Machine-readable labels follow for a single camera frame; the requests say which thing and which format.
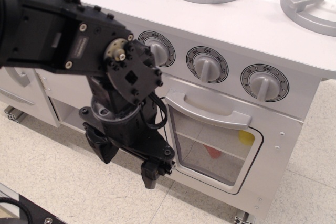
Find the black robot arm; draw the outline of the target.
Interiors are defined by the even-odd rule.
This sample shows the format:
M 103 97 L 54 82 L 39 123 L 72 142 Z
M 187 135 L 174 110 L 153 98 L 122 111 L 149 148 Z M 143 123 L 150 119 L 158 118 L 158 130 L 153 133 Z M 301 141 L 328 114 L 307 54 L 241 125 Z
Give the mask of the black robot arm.
M 145 187 L 174 167 L 174 150 L 160 135 L 167 119 L 155 94 L 162 86 L 149 47 L 105 14 L 81 0 L 1 0 L 1 66 L 39 68 L 87 78 L 91 105 L 79 110 L 86 138 L 109 163 L 118 150 L 142 160 Z

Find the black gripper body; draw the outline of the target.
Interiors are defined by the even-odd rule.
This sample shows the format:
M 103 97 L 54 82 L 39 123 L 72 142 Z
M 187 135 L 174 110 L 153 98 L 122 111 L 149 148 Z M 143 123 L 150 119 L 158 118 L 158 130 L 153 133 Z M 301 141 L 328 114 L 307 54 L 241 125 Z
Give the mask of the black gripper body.
M 116 147 L 129 154 L 158 164 L 160 175 L 174 169 L 175 152 L 158 130 L 167 117 L 157 123 L 157 113 L 167 114 L 167 108 L 157 95 L 150 95 L 139 106 L 130 105 L 118 114 L 112 113 L 97 100 L 79 110 L 84 123 L 95 127 Z

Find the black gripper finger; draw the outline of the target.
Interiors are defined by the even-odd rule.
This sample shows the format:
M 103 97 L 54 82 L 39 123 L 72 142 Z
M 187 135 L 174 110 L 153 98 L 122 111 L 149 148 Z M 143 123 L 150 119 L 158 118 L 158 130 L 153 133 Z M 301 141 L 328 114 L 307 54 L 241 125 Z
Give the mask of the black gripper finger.
M 158 164 L 145 161 L 141 165 L 141 176 L 147 189 L 155 189 L 159 177 Z
M 110 163 L 117 154 L 119 148 L 114 146 L 106 136 L 95 127 L 86 122 L 83 126 L 86 130 L 85 136 L 90 147 L 105 164 Z

